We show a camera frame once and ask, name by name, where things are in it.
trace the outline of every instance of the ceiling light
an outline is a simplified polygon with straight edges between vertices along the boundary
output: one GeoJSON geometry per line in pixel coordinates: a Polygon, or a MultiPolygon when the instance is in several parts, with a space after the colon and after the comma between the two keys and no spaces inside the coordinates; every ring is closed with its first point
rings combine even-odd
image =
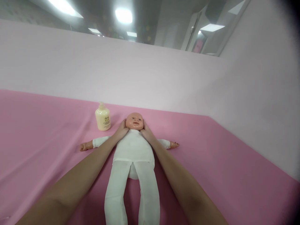
{"type": "Polygon", "coordinates": [[[92,33],[99,33],[99,34],[101,34],[100,31],[98,31],[97,29],[89,28],[89,30],[90,30],[92,33]]]}
{"type": "Polygon", "coordinates": [[[128,36],[137,37],[137,33],[127,31],[128,36]]]}
{"type": "Polygon", "coordinates": [[[129,9],[118,8],[116,9],[116,16],[118,21],[125,24],[132,23],[132,13],[129,9]]]}
{"type": "Polygon", "coordinates": [[[228,12],[232,13],[234,15],[237,15],[240,12],[240,10],[241,10],[241,8],[242,8],[242,6],[243,6],[244,3],[245,3],[245,0],[242,1],[241,3],[237,4],[235,7],[233,7],[232,9],[230,9],[228,12]]]}
{"type": "Polygon", "coordinates": [[[211,23],[211,24],[206,25],[205,27],[202,27],[200,30],[214,32],[214,31],[219,30],[223,27],[225,27],[225,26],[216,25],[216,24],[211,23]]]}
{"type": "Polygon", "coordinates": [[[48,0],[54,5],[59,11],[68,14],[70,16],[83,18],[78,12],[76,12],[72,6],[66,0],[48,0]]]}

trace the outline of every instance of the lotion bottle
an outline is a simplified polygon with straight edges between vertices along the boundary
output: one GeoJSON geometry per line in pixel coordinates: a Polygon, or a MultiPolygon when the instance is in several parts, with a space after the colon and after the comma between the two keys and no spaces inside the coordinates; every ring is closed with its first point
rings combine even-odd
{"type": "Polygon", "coordinates": [[[106,131],[110,128],[109,109],[105,107],[103,102],[100,102],[99,108],[95,112],[98,129],[106,131]]]}

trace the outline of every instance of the doll head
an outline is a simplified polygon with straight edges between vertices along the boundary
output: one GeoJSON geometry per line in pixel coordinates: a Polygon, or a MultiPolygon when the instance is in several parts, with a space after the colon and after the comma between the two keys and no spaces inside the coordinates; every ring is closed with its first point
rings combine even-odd
{"type": "Polygon", "coordinates": [[[141,114],[133,112],[126,118],[125,126],[129,129],[142,130],[144,128],[144,120],[141,114]]]}

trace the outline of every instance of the white doll outfit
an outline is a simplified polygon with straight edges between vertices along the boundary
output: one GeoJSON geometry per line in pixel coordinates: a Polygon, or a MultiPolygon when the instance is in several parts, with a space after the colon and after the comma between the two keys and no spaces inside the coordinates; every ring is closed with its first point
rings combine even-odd
{"type": "MultiPolygon", "coordinates": [[[[97,148],[109,137],[93,140],[97,148]]],[[[165,147],[170,148],[170,142],[159,139],[165,147]]],[[[127,178],[139,179],[141,201],[138,224],[159,225],[160,203],[159,193],[154,173],[154,155],[151,145],[143,135],[134,129],[121,139],[113,156],[112,171],[105,194],[105,219],[107,225],[127,225],[127,215],[124,206],[124,191],[127,178]]]]}

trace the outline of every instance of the pink sheet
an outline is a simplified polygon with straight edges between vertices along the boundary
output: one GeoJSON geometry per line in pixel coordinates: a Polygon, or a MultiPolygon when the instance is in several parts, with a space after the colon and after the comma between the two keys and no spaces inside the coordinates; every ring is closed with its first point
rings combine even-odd
{"type": "MultiPolygon", "coordinates": [[[[209,117],[107,104],[112,127],[101,132],[94,118],[97,102],[0,90],[0,105],[0,224],[15,224],[46,187],[92,152],[80,152],[81,142],[112,135],[134,111],[143,115],[157,138],[180,143],[172,155],[229,224],[282,224],[294,206],[299,183],[209,117]]],[[[113,152],[69,224],[105,224],[113,152]]],[[[157,158],[155,174],[160,224],[187,224],[157,158]]],[[[128,224],[138,223],[139,191],[138,180],[128,179],[128,224]]]]}

